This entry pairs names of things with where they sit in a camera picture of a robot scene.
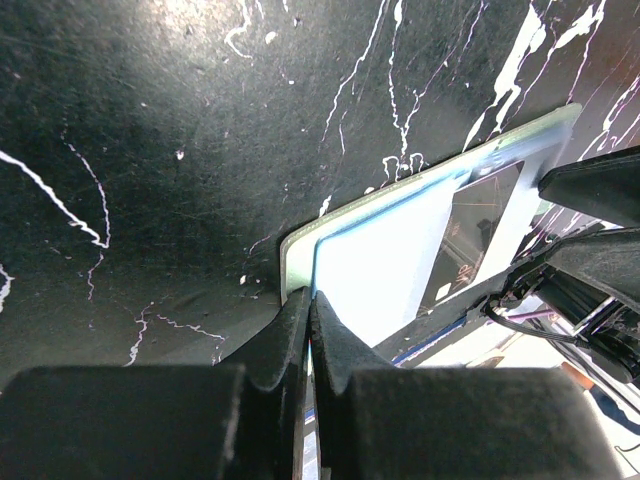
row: black marble surface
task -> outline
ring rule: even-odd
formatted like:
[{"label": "black marble surface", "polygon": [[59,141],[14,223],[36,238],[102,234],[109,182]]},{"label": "black marble surface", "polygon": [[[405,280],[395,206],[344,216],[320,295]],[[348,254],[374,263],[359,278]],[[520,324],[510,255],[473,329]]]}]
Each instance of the black marble surface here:
[{"label": "black marble surface", "polygon": [[574,101],[563,161],[638,144],[639,10],[3,1],[0,385],[218,361],[277,311],[287,233],[492,130]]}]

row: black cable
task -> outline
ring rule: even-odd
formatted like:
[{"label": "black cable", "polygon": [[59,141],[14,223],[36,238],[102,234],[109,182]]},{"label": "black cable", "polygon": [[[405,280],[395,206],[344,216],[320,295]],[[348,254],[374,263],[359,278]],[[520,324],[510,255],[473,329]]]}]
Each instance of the black cable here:
[{"label": "black cable", "polygon": [[629,453],[629,452],[633,452],[638,447],[640,447],[640,443],[638,445],[636,445],[635,447],[627,448],[626,450],[624,448],[622,448],[620,445],[616,445],[616,450],[618,450],[619,452]]},{"label": "black cable", "polygon": [[625,461],[629,464],[629,466],[631,468],[633,468],[633,470],[636,473],[640,473],[640,472],[638,471],[638,469],[636,467],[633,466],[633,463],[631,463],[631,461],[627,458],[627,456],[622,452],[625,452],[625,453],[626,452],[631,452],[632,450],[635,450],[638,447],[640,447],[640,443],[638,445],[636,445],[635,447],[629,448],[628,450],[625,450],[624,448],[620,448],[620,445],[616,445],[615,447],[613,447],[616,450],[616,452],[618,452],[622,456],[622,458],[625,459]]},{"label": "black cable", "polygon": [[494,312],[493,308],[491,308],[490,306],[487,306],[484,313],[498,325],[510,328],[511,330],[515,330],[516,332],[524,333],[525,335],[531,335],[532,337],[544,338],[546,340],[571,343],[577,347],[589,348],[589,343],[582,340],[581,338],[571,337],[569,335],[561,335],[559,333],[542,332],[540,330],[534,330],[533,328],[528,328],[518,323],[511,322],[504,318],[502,315],[498,315],[496,312]]}]

